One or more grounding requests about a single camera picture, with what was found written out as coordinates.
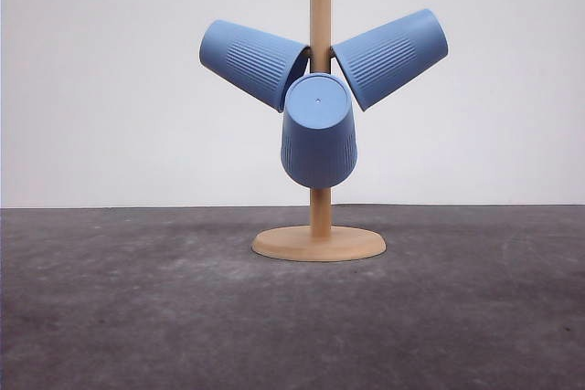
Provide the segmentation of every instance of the ribbed cup texture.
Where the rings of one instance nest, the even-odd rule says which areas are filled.
[[[253,97],[282,111],[291,83],[308,58],[306,45],[249,27],[217,20],[201,42],[201,64]]]
[[[428,9],[333,46],[362,110],[416,78],[447,55],[441,25]]]
[[[323,117],[315,117],[319,112]],[[286,173],[303,186],[331,187],[351,174],[356,160],[349,90],[324,73],[297,79],[287,93],[282,121],[281,161]]]

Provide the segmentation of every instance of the blue plastic cup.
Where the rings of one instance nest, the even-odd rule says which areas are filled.
[[[357,160],[356,128],[349,89],[341,79],[312,73],[286,94],[281,161],[298,184],[312,188],[343,182]]]
[[[307,66],[307,46],[250,27],[216,20],[201,41],[199,60],[206,68],[278,112],[286,90]]]
[[[447,55],[435,15],[423,9],[333,45],[339,66],[363,111]]]

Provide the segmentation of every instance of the wooden stand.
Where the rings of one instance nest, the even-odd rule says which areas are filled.
[[[311,0],[311,72],[331,73],[331,0]],[[266,230],[252,242],[271,258],[333,262],[369,258],[386,250],[375,232],[331,226],[331,188],[311,189],[311,225]]]

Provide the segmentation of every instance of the wooden pole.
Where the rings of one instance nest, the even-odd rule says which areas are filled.
[[[331,0],[311,0],[311,72],[331,73]],[[331,236],[331,188],[311,189],[311,235]]]

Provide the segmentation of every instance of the white backdrop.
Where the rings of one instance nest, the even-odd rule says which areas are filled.
[[[334,202],[584,203],[585,2],[334,0],[334,42],[423,7],[450,54],[354,105]],[[309,37],[308,0],[3,0],[3,206],[306,204],[282,116],[199,65],[215,18]]]

